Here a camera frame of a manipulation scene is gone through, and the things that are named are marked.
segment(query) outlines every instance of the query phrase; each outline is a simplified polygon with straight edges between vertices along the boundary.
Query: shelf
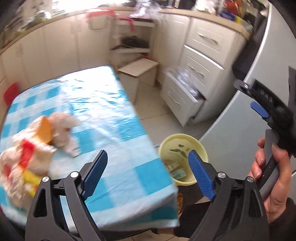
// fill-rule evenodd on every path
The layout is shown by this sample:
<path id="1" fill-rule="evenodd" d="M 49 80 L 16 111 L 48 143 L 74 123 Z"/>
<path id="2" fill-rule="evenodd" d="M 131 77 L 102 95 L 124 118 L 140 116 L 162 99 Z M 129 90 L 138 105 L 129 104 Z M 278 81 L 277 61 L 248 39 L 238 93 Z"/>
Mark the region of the shelf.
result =
<path id="1" fill-rule="evenodd" d="M 126 20 L 117 20 L 116 24 L 118 25 L 130 25 L 129 21 Z M 142 27 L 155 27 L 155 23 L 150 23 L 150 22 L 141 22 L 141 21 L 133 21 L 134 26 L 142 26 Z"/>
<path id="2" fill-rule="evenodd" d="M 142 48 L 122 48 L 112 50 L 116 53 L 150 53 L 151 49 L 142 49 Z"/>

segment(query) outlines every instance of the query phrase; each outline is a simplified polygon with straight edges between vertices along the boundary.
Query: reacher grabber tool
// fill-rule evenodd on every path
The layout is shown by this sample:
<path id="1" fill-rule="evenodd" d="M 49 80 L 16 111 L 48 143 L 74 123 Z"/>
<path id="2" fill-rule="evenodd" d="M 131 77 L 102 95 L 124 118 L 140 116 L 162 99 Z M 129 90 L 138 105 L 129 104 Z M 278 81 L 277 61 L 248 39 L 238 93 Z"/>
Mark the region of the reacher grabber tool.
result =
<path id="1" fill-rule="evenodd" d="M 290 157 L 296 154 L 296 70 L 289 67 L 288 106 L 255 79 L 251 85 L 236 80 L 234 87 L 256 101 L 251 103 L 251 108 L 271 128 L 265 131 L 266 164 L 262 167 L 261 178 L 256 182 L 262 199 L 265 200 L 279 177 L 277 162 L 271 152 L 272 144 L 275 143 L 281 149 L 287 150 Z"/>

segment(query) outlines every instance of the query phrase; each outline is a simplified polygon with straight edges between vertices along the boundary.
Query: yellow item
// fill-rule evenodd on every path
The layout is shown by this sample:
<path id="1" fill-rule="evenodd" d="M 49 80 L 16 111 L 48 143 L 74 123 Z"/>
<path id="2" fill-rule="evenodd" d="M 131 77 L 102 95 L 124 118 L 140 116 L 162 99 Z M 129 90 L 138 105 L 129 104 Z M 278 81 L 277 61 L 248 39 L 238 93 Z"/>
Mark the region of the yellow item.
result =
<path id="1" fill-rule="evenodd" d="M 164 139 L 159 147 L 158 155 L 167 165 L 178 162 L 186 172 L 186 176 L 181 180 L 172 178 L 178 186 L 189 186 L 196 183 L 188 164 L 188 154 L 191 150 L 196 150 L 204 162 L 209 162 L 203 145 L 194 137 L 186 134 L 171 135 Z"/>
<path id="2" fill-rule="evenodd" d="M 49 144 L 52 141 L 52 125 L 46 116 L 42 116 L 40 126 L 34 137 L 41 143 Z"/>
<path id="3" fill-rule="evenodd" d="M 24 183 L 30 183 L 33 186 L 38 187 L 39 183 L 41 182 L 40 176 L 35 175 L 34 173 L 32 173 L 27 169 L 23 170 L 22 176 L 24 178 Z"/>
<path id="4" fill-rule="evenodd" d="M 238 24 L 242 24 L 242 19 L 238 16 L 235 16 L 235 22 Z"/>
<path id="5" fill-rule="evenodd" d="M 36 193 L 36 190 L 33 190 L 33 189 L 31 189 L 31 190 L 26 190 L 26 192 L 29 193 L 30 196 L 34 197 L 34 196 L 35 196 L 35 193 Z"/>

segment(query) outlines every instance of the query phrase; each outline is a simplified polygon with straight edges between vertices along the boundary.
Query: red plastic container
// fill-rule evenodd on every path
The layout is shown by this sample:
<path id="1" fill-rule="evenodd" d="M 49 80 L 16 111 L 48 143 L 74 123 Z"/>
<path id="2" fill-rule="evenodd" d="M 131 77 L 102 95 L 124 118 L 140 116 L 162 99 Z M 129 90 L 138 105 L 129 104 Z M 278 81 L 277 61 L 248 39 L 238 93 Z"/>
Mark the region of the red plastic container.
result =
<path id="1" fill-rule="evenodd" d="M 20 87 L 17 83 L 12 84 L 4 93 L 4 101 L 10 106 L 13 100 L 20 94 Z"/>

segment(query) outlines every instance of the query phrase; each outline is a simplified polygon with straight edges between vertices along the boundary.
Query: drawer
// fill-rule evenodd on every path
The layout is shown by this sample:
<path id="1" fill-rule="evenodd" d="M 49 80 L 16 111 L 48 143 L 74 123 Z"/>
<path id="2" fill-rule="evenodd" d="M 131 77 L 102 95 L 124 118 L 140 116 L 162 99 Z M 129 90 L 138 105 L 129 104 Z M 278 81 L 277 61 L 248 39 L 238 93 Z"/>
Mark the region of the drawer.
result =
<path id="1" fill-rule="evenodd" d="M 192 19 L 186 45 L 225 66 L 238 33 L 202 19 Z"/>
<path id="2" fill-rule="evenodd" d="M 194 85 L 206 99 L 224 71 L 216 62 L 186 45 L 179 65 L 189 71 Z"/>
<path id="3" fill-rule="evenodd" d="M 201 107 L 203 100 L 195 99 L 173 76 L 166 75 L 161 96 L 178 121 L 185 126 Z"/>

